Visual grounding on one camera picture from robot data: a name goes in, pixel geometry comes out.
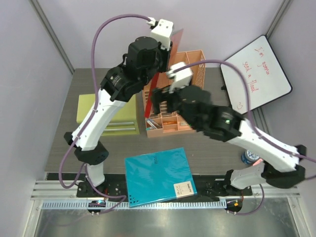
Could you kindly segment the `teal A4 folder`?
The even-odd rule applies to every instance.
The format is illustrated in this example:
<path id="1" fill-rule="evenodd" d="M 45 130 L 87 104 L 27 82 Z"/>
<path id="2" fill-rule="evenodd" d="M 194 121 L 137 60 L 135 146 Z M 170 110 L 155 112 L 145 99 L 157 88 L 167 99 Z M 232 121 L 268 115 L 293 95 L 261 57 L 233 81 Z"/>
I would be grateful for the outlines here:
<path id="1" fill-rule="evenodd" d="M 197 194 L 184 148 L 126 158 L 125 178 L 131 208 Z"/>

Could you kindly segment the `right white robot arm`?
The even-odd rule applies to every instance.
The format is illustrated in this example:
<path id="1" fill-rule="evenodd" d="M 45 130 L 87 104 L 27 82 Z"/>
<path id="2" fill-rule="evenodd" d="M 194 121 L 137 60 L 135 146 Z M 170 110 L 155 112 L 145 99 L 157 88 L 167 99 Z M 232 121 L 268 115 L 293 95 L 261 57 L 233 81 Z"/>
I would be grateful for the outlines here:
<path id="1" fill-rule="evenodd" d="M 263 159 L 258 165 L 227 171 L 223 182 L 225 193 L 234 195 L 248 186 L 263 183 L 289 189 L 305 180 L 306 170 L 297 157 L 306 150 L 304 146 L 293 147 L 273 139 L 281 147 L 275 148 L 254 132 L 243 115 L 230 107 L 213 105 L 208 91 L 189 85 L 170 92 L 166 86 L 154 89 L 151 101 L 155 114 L 160 113 L 160 104 L 166 102 L 167 111 L 177 112 L 193 130 L 212 140 L 249 150 Z"/>

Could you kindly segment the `blue white pen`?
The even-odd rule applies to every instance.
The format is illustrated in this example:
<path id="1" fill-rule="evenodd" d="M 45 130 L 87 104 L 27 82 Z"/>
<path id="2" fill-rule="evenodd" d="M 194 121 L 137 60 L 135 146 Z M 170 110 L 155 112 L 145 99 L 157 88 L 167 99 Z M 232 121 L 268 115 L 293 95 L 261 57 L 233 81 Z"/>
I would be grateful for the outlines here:
<path id="1" fill-rule="evenodd" d="M 146 123 L 150 126 L 150 129 L 161 129 L 162 126 L 155 122 L 152 118 L 147 118 Z"/>

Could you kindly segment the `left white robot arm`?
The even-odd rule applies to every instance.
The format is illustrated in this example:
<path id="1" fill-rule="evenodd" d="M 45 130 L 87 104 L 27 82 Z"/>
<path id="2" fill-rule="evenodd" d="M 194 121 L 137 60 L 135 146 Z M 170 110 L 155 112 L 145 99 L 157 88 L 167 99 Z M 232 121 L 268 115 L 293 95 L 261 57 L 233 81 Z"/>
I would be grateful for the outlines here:
<path id="1" fill-rule="evenodd" d="M 172 49 L 170 38 L 139 37 L 128 47 L 123 61 L 106 73 L 97 98 L 80 126 L 64 138 L 75 155 L 86 163 L 88 191 L 100 197 L 105 191 L 103 162 L 109 152 L 99 138 L 115 114 L 140 92 L 157 73 L 166 72 Z"/>

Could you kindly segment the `red A4 folder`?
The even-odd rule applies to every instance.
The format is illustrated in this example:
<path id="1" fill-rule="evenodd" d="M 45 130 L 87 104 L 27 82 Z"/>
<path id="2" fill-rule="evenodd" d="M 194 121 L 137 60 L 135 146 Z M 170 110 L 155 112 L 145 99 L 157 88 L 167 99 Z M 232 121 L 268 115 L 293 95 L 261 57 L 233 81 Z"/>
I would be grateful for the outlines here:
<path id="1" fill-rule="evenodd" d="M 178 29 L 171 34 L 171 42 L 173 43 L 168 68 L 176 63 L 176 54 L 181 42 L 184 29 Z M 153 115 L 153 103 L 151 102 L 152 90 L 170 85 L 170 80 L 165 73 L 158 73 L 151 82 L 146 85 L 142 91 L 144 103 L 144 117 L 147 119 Z"/>

